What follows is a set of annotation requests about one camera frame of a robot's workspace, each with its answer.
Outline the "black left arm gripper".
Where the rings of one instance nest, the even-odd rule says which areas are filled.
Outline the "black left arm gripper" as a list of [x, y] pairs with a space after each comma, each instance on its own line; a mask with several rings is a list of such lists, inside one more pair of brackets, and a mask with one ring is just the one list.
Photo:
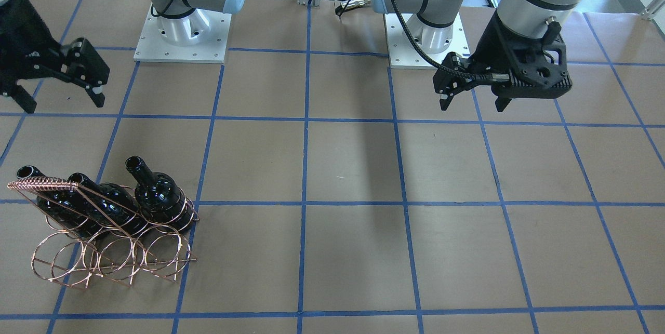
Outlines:
[[536, 38], [509, 30], [495, 12], [476, 51], [468, 57], [447, 54], [433, 83], [440, 94], [440, 109], [447, 111], [455, 95], [475, 86], [489, 85], [497, 96], [497, 112], [505, 111], [513, 98], [558, 98], [573, 87], [567, 69], [566, 46], [558, 21], [546, 24]]

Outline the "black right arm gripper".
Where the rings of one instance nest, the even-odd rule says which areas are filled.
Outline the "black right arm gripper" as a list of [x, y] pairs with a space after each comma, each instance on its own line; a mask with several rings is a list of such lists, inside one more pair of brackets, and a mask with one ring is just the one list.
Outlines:
[[88, 39], [58, 43], [30, 0], [2, 3], [2, 96], [12, 98], [27, 114], [35, 112], [36, 101], [18, 80], [74, 83], [102, 108], [109, 74], [109, 66]]

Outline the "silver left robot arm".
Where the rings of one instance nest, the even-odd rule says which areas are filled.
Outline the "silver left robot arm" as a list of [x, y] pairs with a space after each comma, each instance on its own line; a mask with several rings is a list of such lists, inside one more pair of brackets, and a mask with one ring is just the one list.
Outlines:
[[436, 69], [434, 90], [446, 111], [456, 95], [490, 86], [496, 109], [515, 98], [562, 97], [573, 84], [567, 69], [563, 23], [581, 0], [500, 0], [475, 52], [449, 52], [464, 0], [371, 0], [373, 10], [393, 14], [409, 45]]

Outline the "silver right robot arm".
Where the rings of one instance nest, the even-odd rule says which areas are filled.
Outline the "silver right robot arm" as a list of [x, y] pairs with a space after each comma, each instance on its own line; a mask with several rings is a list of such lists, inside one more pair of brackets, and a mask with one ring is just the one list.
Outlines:
[[[377, 13], [393, 13], [391, 0], [346, 0], [335, 9], [344, 13], [371, 5]], [[452, 41], [452, 19], [462, 0], [394, 0], [409, 14], [408, 28], [421, 51], [434, 55]], [[192, 47], [212, 39], [214, 13], [234, 15], [245, 0], [151, 0], [149, 22], [169, 48]], [[56, 78], [83, 88], [95, 106], [105, 103], [103, 86], [110, 69], [83, 37], [58, 43], [30, 0], [2, 0], [2, 96], [12, 98], [26, 113], [35, 112], [35, 98], [19, 80]]]

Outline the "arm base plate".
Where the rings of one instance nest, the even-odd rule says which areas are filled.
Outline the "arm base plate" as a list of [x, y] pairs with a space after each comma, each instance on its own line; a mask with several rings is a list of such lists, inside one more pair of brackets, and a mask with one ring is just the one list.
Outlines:
[[[410, 13], [404, 13], [402, 17], [407, 22], [409, 31], [418, 47], [435, 62], [442, 62], [449, 52], [455, 52], [465, 58], [470, 57], [468, 41], [459, 15], [456, 16], [451, 26], [441, 29], [423, 24], [418, 17], [414, 17]], [[394, 13], [386, 14], [384, 20], [391, 68], [434, 69], [413, 48]]]
[[195, 10], [181, 19], [147, 14], [135, 61], [224, 64], [232, 15]]

